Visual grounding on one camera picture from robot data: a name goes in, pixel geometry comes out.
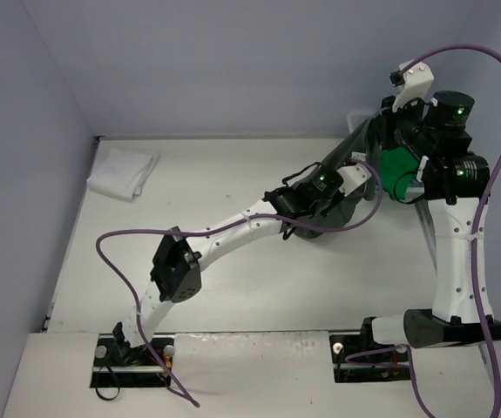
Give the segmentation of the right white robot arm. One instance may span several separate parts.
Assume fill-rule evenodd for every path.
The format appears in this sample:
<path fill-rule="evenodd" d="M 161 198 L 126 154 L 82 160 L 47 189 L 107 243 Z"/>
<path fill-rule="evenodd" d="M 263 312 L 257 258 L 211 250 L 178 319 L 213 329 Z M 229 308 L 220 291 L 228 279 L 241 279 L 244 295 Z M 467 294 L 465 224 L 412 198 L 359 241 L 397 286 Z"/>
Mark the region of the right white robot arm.
<path fill-rule="evenodd" d="M 386 151 L 404 149 L 418 167 L 412 172 L 423 184 L 423 200 L 434 227 L 437 290 L 427 309 L 408 309 L 392 317 L 363 321 L 356 346 L 375 359 L 388 346 L 461 347 L 501 340 L 485 288 L 484 215 L 482 201 L 491 169 L 471 152 L 465 130 L 474 99 L 457 91 L 438 91 L 429 102 L 412 98 L 398 104 L 383 99 L 377 117 Z"/>

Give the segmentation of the grey t shirt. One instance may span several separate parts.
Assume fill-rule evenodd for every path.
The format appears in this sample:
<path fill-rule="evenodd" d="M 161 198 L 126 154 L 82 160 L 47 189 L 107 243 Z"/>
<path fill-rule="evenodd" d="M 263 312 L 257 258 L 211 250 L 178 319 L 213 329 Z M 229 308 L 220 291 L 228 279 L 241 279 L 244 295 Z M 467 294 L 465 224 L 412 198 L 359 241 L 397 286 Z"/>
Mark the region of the grey t shirt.
<path fill-rule="evenodd" d="M 365 119 L 323 159 L 323 167 L 342 175 L 343 198 L 326 205 L 326 213 L 318 212 L 305 221 L 313 229 L 295 227 L 297 237 L 315 239 L 327 229 L 350 228 L 356 206 L 378 195 L 382 187 L 376 183 L 374 174 L 381 164 L 386 127 L 386 118 L 381 115 Z"/>

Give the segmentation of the white t shirt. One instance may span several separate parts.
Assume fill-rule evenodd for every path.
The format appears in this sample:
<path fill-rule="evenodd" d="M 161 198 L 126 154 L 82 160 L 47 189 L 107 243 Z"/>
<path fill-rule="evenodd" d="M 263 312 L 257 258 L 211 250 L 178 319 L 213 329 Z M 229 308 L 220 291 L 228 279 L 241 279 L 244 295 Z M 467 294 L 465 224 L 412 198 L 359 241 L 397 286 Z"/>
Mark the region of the white t shirt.
<path fill-rule="evenodd" d="M 158 153 L 111 147 L 86 180 L 87 188 L 108 198 L 133 202 L 159 161 Z"/>

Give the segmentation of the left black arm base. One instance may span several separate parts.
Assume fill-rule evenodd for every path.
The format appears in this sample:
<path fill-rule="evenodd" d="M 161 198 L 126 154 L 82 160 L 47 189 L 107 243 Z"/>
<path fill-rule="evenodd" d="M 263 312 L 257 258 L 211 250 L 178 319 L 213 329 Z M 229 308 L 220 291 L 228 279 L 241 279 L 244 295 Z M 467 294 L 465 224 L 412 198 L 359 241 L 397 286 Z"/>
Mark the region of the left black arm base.
<path fill-rule="evenodd" d="M 114 401 L 126 388 L 168 388 L 172 379 L 144 346 L 126 348 L 110 334 L 98 337 L 90 388 L 102 401 Z"/>

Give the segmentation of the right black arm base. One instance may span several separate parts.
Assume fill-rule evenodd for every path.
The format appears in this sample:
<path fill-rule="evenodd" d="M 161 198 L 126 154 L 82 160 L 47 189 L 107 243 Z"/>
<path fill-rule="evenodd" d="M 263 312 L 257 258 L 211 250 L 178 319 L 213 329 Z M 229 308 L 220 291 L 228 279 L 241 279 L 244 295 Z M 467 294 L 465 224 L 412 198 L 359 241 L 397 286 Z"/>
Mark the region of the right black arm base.
<path fill-rule="evenodd" d="M 365 319 L 359 331 L 328 335 L 335 383 L 410 380 L 407 352 L 375 342 L 372 336 L 373 319 Z"/>

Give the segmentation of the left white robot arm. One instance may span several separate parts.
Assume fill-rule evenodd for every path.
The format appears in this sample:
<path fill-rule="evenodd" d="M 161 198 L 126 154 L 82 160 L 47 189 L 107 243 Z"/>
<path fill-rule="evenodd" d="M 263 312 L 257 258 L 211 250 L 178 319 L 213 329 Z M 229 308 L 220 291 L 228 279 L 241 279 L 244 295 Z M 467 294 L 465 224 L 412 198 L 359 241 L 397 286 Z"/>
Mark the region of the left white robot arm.
<path fill-rule="evenodd" d="M 191 299 L 202 288 L 201 274 L 221 257 L 258 239 L 280 234 L 288 239 L 297 230 L 291 222 L 311 224 L 314 217 L 325 218 L 347 192 L 356 189 L 349 170 L 314 163 L 305 179 L 266 192 L 255 204 L 200 231 L 198 237 L 166 235 L 152 258 L 150 282 L 140 301 L 140 309 L 112 331 L 116 340 L 113 353 L 124 364 L 138 364 L 145 356 L 144 337 L 150 338 L 171 308 Z"/>

